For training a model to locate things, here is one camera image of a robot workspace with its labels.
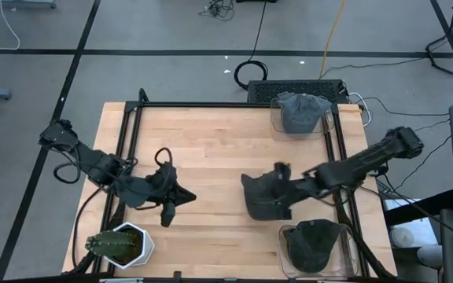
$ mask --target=white hexagonal pot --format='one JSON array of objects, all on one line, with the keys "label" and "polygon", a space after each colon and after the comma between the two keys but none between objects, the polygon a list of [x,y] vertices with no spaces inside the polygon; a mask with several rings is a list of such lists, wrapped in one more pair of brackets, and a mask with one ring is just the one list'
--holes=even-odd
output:
[{"label": "white hexagonal pot", "polygon": [[155,243],[153,243],[153,240],[149,236],[148,232],[146,230],[143,230],[143,229],[137,227],[136,225],[134,225],[130,222],[125,222],[124,224],[113,229],[113,231],[123,230],[124,228],[127,228],[128,226],[132,229],[139,231],[139,233],[141,233],[141,235],[142,235],[141,236],[141,239],[142,239],[141,255],[139,255],[137,258],[133,259],[131,262],[129,262],[125,265],[121,265],[117,261],[110,259],[107,256],[103,256],[104,259],[106,259],[107,261],[109,261],[110,263],[114,264],[115,266],[117,266],[118,268],[121,268],[121,269],[126,269],[129,266],[138,266],[138,265],[146,264],[148,262],[149,257],[151,256],[153,250],[155,249]]}]

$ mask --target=desk leg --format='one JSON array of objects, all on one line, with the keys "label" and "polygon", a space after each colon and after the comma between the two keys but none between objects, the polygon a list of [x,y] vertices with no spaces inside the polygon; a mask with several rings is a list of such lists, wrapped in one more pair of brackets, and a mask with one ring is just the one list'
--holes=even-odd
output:
[{"label": "desk leg", "polygon": [[[414,202],[414,204],[417,204],[431,215],[439,215],[440,210],[442,209],[453,209],[453,189],[448,190],[445,193],[439,193],[435,196],[425,198],[424,200]],[[413,206],[406,204],[402,207],[384,211],[384,217],[387,226],[393,226],[425,218],[426,216]]]}]

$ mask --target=yellow cable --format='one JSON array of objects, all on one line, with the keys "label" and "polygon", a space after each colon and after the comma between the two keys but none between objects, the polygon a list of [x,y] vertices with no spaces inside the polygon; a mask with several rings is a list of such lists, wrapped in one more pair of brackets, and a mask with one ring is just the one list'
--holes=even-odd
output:
[{"label": "yellow cable", "polygon": [[333,37],[333,33],[335,32],[335,29],[337,28],[338,19],[340,19],[340,15],[342,14],[342,11],[344,10],[345,1],[346,0],[342,0],[342,4],[340,5],[340,10],[338,10],[337,17],[335,18],[335,22],[333,23],[333,26],[330,31],[330,35],[328,35],[328,41],[326,42],[326,48],[324,49],[324,54],[322,55],[322,64],[321,64],[321,71],[319,72],[319,79],[321,79],[322,72],[324,71],[324,67],[326,66],[326,54],[328,53],[328,47],[330,47],[331,38]]}]

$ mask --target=gray floor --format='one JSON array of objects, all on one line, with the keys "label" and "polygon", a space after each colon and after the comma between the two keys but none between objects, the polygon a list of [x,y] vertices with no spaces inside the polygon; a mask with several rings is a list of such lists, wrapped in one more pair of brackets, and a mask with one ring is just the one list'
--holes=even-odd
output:
[{"label": "gray floor", "polygon": [[[91,0],[57,0],[57,9],[6,10],[23,48],[74,49],[86,23]],[[199,17],[207,0],[102,0],[88,49],[249,50],[258,28],[261,4],[236,6],[230,22]],[[440,0],[450,19],[451,0]],[[280,0],[269,4],[260,50],[323,50],[339,0]],[[429,0],[355,0],[346,5],[333,37],[335,51],[423,51],[443,34]],[[0,16],[0,46],[14,46]],[[442,46],[440,52],[450,51]],[[92,144],[106,101],[134,100],[144,87],[152,101],[245,101],[233,81],[247,57],[83,56],[62,117],[70,119],[81,139]],[[316,79],[319,57],[257,57],[270,68],[269,79]],[[327,66],[397,62],[406,58],[330,57]],[[0,87],[12,88],[11,101],[0,101],[0,254],[38,155],[39,132],[50,121],[72,56],[0,55]],[[453,59],[439,59],[453,68]],[[246,67],[244,81],[260,71]],[[446,112],[453,105],[453,77],[432,68],[429,60],[394,67],[343,69],[326,78],[343,79],[349,91],[379,97],[399,112]],[[366,128],[370,143],[399,125],[422,127],[442,120],[391,116],[376,101]],[[415,160],[393,161],[389,176],[400,184],[428,151],[448,135],[448,125],[419,132],[425,153]],[[62,162],[51,153],[43,168],[6,279],[59,274],[64,261],[81,185],[65,186],[52,176]],[[428,197],[453,188],[451,145],[435,153],[400,189],[409,197]]]}]

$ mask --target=plant pot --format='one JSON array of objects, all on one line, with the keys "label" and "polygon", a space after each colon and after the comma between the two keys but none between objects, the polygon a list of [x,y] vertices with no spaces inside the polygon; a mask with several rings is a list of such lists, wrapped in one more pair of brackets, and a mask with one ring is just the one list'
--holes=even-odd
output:
[{"label": "plant pot", "polygon": [[125,222],[124,224],[116,227],[113,229],[113,231],[123,231],[123,230],[136,230],[141,234],[141,253],[139,256],[135,257],[132,259],[129,263],[121,263],[117,261],[116,259],[109,258],[107,256],[103,256],[103,258],[110,263],[114,264],[116,267],[121,268],[121,269],[126,269],[129,266],[138,266],[142,264],[146,264],[148,262],[149,257],[151,256],[153,250],[155,249],[155,243],[153,243],[153,240],[149,236],[148,232],[146,230],[143,230],[136,225],[130,223],[130,222]]}]

